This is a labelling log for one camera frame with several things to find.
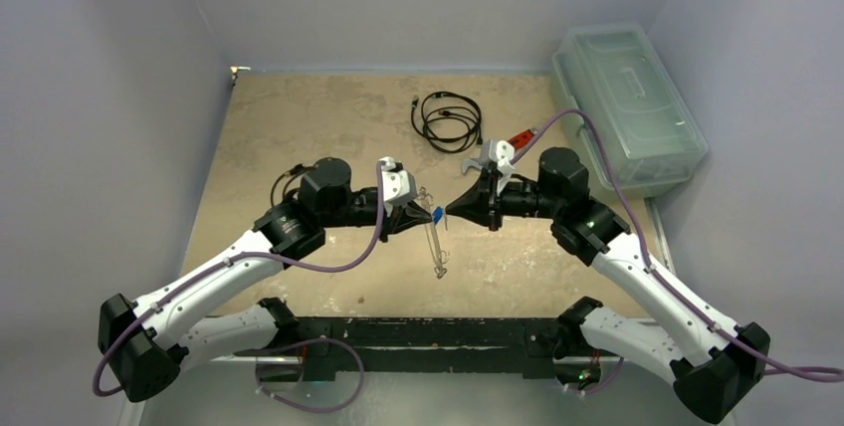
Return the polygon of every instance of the gray wall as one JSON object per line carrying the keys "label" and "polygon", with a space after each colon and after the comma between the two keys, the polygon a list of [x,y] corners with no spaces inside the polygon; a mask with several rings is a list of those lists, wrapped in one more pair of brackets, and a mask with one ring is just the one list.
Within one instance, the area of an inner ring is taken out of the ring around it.
{"label": "gray wall", "polygon": [[286,70],[545,70],[565,29],[665,0],[199,0],[226,56]]}
{"label": "gray wall", "polygon": [[[660,202],[677,271],[792,364],[844,366],[842,33],[842,0],[668,0],[650,30],[712,149]],[[840,425],[842,393],[772,377],[741,411]]]}
{"label": "gray wall", "polygon": [[173,278],[228,96],[193,0],[0,0],[0,411],[114,424],[100,303]]}

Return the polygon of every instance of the table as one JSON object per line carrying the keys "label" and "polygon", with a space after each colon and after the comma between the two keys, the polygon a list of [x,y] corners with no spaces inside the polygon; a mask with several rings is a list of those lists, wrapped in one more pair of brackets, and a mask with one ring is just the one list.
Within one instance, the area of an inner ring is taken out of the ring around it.
{"label": "table", "polygon": [[[378,158],[400,160],[446,205],[466,191],[477,173],[460,165],[475,156],[442,154],[417,135],[409,121],[414,96],[451,91],[478,102],[485,138],[507,139],[542,124],[555,112],[545,76],[239,76],[196,216],[183,273],[219,253],[270,207],[275,178],[297,163],[344,159],[353,190],[375,185]],[[436,100],[437,103],[454,100]],[[567,145],[555,126],[518,164],[536,176],[543,150]],[[632,202],[651,251],[654,223],[643,201]],[[619,213],[619,204],[611,205]],[[557,246],[549,221],[505,218],[499,232],[449,218],[439,228],[449,253],[448,274],[437,280],[425,231],[411,229],[379,244],[361,266],[341,274],[291,268],[267,279],[216,312],[244,310],[264,297],[287,300],[298,316],[361,317],[556,317],[582,296],[602,300],[630,318],[646,314],[621,289]],[[357,257],[371,228],[327,231],[325,245],[308,260],[336,266]]]}

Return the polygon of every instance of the coiled black cable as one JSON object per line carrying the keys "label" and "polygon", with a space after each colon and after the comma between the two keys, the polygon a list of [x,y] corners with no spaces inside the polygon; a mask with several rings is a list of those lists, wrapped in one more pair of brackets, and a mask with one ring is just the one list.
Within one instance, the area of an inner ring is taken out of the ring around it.
{"label": "coiled black cable", "polygon": [[[432,98],[456,98],[468,106],[443,106],[426,112],[425,103]],[[418,107],[422,119],[421,128],[416,123],[416,109]],[[442,121],[459,122],[466,127],[466,132],[453,137],[441,136],[434,131],[432,124]],[[457,154],[468,150],[473,144],[481,145],[484,143],[484,138],[481,135],[481,107],[470,98],[448,91],[431,93],[422,100],[421,105],[419,98],[413,98],[413,103],[410,105],[410,123],[413,125],[413,130],[427,140],[431,147],[446,154]],[[449,148],[447,147],[448,144],[459,145]]]}

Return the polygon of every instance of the container lid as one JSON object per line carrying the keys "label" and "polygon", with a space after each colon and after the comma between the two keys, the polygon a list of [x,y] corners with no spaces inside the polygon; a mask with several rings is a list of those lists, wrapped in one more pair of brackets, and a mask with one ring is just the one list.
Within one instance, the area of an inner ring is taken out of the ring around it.
{"label": "container lid", "polygon": [[628,158],[707,150],[638,24],[573,29],[568,36],[598,97],[594,106],[581,108],[587,113],[603,111]]}

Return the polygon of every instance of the red tool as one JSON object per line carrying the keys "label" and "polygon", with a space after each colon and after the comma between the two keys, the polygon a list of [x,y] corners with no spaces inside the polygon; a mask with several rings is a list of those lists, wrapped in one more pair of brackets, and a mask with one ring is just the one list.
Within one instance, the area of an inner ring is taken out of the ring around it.
{"label": "red tool", "polygon": [[513,136],[513,138],[508,140],[508,143],[513,147],[513,149],[519,150],[528,145],[528,142],[533,139],[538,131],[539,129],[536,127],[531,127],[530,129]]}

